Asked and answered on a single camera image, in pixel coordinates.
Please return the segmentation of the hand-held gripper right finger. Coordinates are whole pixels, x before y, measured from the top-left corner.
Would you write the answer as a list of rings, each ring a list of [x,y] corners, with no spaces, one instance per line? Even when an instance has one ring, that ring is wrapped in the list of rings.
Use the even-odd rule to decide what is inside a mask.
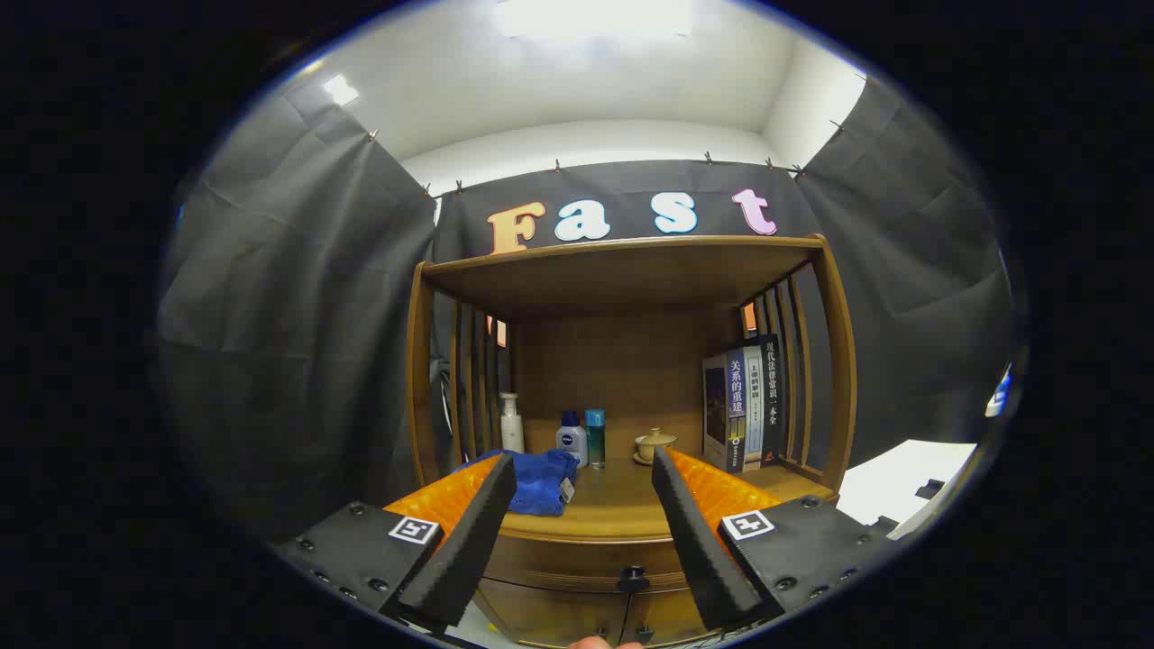
[[[885,521],[862,525],[820,497],[770,497],[683,452],[655,452],[652,484],[709,631],[832,599],[900,550]]]

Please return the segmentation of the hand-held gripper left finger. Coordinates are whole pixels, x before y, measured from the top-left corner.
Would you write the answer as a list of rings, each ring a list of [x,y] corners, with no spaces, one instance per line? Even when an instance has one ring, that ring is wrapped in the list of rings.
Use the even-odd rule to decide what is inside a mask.
[[[464,617],[516,490],[499,452],[390,506],[342,506],[276,551],[355,607],[442,632]]]

